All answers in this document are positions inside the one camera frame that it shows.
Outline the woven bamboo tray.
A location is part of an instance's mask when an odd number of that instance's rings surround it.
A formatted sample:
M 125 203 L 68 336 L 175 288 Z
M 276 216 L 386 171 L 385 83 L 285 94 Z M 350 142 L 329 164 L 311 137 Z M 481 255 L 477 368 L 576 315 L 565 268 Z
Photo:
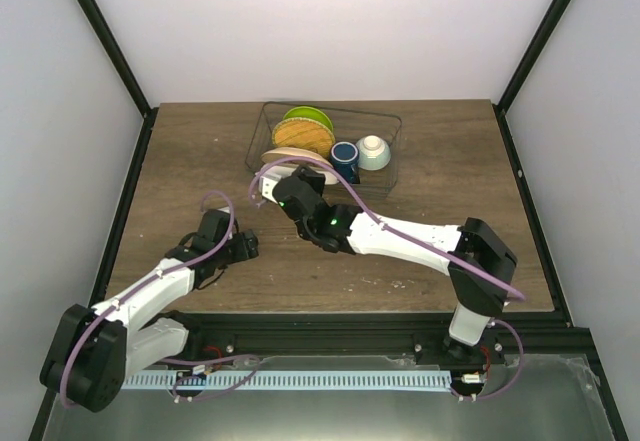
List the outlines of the woven bamboo tray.
M 280 121 L 274 127 L 272 143 L 276 147 L 307 149 L 321 154 L 333 146 L 335 136 L 319 121 L 294 117 Z

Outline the pale celadon ceramic bowl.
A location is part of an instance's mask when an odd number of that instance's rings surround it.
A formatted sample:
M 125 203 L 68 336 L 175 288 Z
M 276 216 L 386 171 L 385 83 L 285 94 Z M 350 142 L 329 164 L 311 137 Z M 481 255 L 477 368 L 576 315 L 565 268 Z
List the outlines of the pale celadon ceramic bowl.
M 379 171 L 391 161 L 388 143 L 379 136 L 367 135 L 356 143 L 359 151 L 358 165 L 366 171 Z

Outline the dark blue ceramic mug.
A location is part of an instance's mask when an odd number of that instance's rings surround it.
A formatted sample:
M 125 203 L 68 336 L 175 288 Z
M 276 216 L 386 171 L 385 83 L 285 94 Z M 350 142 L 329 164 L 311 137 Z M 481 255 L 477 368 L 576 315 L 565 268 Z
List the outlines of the dark blue ceramic mug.
M 350 184 L 359 184 L 359 150 L 348 141 L 341 141 L 331 148 L 329 160 L 336 172 Z

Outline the cream brown-rimmed plate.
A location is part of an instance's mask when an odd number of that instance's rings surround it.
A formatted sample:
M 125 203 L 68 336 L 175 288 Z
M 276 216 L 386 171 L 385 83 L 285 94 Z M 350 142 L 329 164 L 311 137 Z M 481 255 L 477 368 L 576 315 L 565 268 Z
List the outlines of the cream brown-rimmed plate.
M 337 177 L 327 170 L 327 168 L 331 166 L 330 162 L 313 151 L 294 147 L 279 147 L 264 152 L 261 155 L 261 160 L 264 164 L 269 164 L 288 157 L 296 157 L 297 160 L 288 161 L 281 165 L 272 167 L 267 171 L 267 173 L 280 177 L 288 177 L 304 161 L 315 160 L 320 162 L 321 166 L 312 165 L 311 168 L 325 177 L 326 185 L 331 186 L 339 183 Z

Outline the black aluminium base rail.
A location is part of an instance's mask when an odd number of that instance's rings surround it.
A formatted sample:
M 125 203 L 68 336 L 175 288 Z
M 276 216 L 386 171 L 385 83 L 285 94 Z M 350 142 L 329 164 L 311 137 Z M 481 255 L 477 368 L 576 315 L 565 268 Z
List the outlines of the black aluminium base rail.
M 181 357 L 206 355 L 356 355 L 436 351 L 449 334 L 452 315 L 440 313 L 187 314 L 191 328 Z M 590 354 L 587 328 L 551 312 L 508 313 L 526 353 Z

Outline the black enclosure frame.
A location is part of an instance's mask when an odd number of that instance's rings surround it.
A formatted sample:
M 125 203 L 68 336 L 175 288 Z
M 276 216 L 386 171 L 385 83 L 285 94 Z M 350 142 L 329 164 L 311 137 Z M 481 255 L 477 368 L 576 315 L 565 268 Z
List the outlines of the black enclosure frame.
M 136 108 L 142 116 L 142 124 L 135 145 L 133 158 L 130 163 L 124 182 L 122 194 L 116 209 L 116 214 L 111 226 L 106 248 L 104 250 L 98 274 L 94 282 L 90 299 L 101 301 L 105 298 L 109 279 L 113 272 L 116 256 L 121 244 L 134 191 L 137 188 L 143 162 L 152 137 L 152 131 L 158 115 L 157 109 L 150 106 L 143 94 L 129 63 L 126 60 L 108 22 L 106 21 L 96 0 L 76 0 L 82 9 L 84 16 L 91 25 L 99 42 L 108 55 L 112 65 L 116 69 Z M 551 38 L 554 30 L 562 19 L 572 0 L 552 0 L 547 8 L 542 21 L 539 23 L 524 55 L 522 56 L 514 74 L 511 76 L 504 93 L 498 103 L 492 109 L 502 142 L 513 172 L 516 186 L 524 207 L 529 229 L 533 236 L 538 257 L 542 263 L 543 273 L 547 288 L 554 303 L 554 309 L 547 313 L 524 312 L 510 314 L 508 320 L 515 322 L 524 328 L 531 337 L 532 347 L 538 354 L 551 353 L 579 353 L 585 355 L 588 366 L 594 376 L 599 379 L 597 388 L 598 398 L 603 403 L 607 423 L 616 440 L 625 440 L 628 435 L 624 427 L 621 415 L 617 408 L 614 396 L 609 386 L 606 373 L 597 352 L 590 331 L 574 325 L 569 306 L 565 299 L 556 266 L 552 260 L 546 237 L 522 170 L 519 154 L 515 147 L 512 133 L 508 126 L 507 113 L 517 95 L 525 84 L 540 55 Z

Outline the lime green plastic plate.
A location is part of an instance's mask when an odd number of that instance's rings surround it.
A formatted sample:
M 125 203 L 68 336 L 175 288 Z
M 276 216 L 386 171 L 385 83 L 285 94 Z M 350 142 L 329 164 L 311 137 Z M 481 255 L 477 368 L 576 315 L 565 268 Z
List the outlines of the lime green plastic plate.
M 296 106 L 288 110 L 282 117 L 282 120 L 291 118 L 305 118 L 321 123 L 330 131 L 333 130 L 333 123 L 329 116 L 322 110 L 312 106 Z

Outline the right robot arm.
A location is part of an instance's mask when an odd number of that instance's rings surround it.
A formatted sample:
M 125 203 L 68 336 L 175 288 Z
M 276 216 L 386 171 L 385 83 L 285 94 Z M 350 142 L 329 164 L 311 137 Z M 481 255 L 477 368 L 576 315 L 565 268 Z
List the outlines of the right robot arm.
M 287 176 L 268 171 L 259 190 L 281 207 L 301 239 L 326 252 L 385 256 L 447 276 L 457 305 L 445 354 L 458 364 L 471 361 L 489 322 L 519 296 L 511 286 L 517 266 L 513 251 L 480 219 L 469 218 L 461 226 L 393 219 L 365 210 L 361 201 L 330 204 L 324 185 L 323 174 L 300 166 Z

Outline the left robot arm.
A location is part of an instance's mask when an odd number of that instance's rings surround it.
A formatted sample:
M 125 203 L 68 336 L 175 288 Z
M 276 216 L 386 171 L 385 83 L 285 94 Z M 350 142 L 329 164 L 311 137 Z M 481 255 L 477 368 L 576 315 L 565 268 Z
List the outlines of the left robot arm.
M 91 412 L 106 408 L 125 380 L 165 358 L 184 365 L 204 353 L 203 338 L 161 311 L 202 289 L 229 266 L 255 259 L 259 240 L 228 209 L 209 209 L 198 229 L 168 250 L 145 276 L 91 307 L 75 304 L 58 323 L 40 383 Z

